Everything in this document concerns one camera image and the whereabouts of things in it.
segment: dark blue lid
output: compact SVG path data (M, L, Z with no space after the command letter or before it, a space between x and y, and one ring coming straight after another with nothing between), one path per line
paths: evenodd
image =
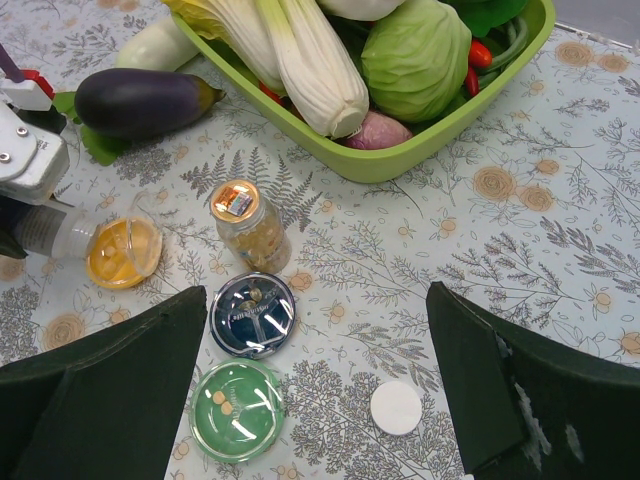
M225 352L263 358L282 346L295 318L293 295L282 280L267 273L246 273L220 289L209 312L209 325Z

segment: white bottle cap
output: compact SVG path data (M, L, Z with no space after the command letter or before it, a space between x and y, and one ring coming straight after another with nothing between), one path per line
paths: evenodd
M383 383L371 397L371 416L389 435L406 435L420 423L422 402L416 391L397 380Z
M76 258L86 258L98 239L98 224L81 215L69 232L67 253Z

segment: floral tablecloth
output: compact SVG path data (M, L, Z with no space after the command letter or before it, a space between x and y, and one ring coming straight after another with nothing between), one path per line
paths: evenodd
M155 0L0 0L0 42L21 67L72 90L166 14ZM219 181L247 177L282 209L294 246L283 277L301 312L290 342L268 359L288 401L282 435L248 465L216 464L185 415L167 480L461 478L425 316L436 279L573 348L639 364L640 63L629 52L555 31L471 128L402 177L370 186L325 168L203 59L187 70L228 92L192 128L106 168L76 130L64 132L72 165L56 194L106 221L152 192L166 218L157 272L113 292L92 285L78 262L0 259L5 364L126 321L189 285L205 285L211 298L241 271L205 204ZM193 385L224 358L206 333ZM400 438L367 415L373 390L392 378L423 396L419 428Z

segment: eggplant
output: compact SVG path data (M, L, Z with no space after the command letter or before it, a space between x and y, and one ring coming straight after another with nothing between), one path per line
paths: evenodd
M111 68L87 77L74 105L82 123L101 135L145 140L186 127L223 97L195 75Z

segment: green plastic basket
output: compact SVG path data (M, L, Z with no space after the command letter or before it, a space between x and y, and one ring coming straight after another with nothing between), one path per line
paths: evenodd
M528 46L491 85L411 140L396 147L372 151L347 148L321 137L262 93L256 77L228 46L219 41L207 42L196 35L179 16L174 16L174 19L247 100L292 140L344 178L360 183L378 183L402 175L453 140L484 112L542 48L555 23L555 9L551 0L529 0L521 15L529 27Z

